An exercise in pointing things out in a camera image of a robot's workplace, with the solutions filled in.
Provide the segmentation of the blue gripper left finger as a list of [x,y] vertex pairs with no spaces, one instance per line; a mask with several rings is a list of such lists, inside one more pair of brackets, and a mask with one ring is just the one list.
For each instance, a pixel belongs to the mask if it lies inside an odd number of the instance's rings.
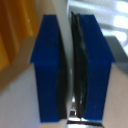
[[67,64],[55,15],[44,15],[31,56],[38,89],[40,120],[67,118]]

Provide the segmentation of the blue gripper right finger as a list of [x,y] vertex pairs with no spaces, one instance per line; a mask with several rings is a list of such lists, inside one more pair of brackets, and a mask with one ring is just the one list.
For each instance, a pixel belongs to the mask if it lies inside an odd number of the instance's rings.
[[110,68],[115,59],[93,15],[72,13],[71,27],[77,117],[101,122]]

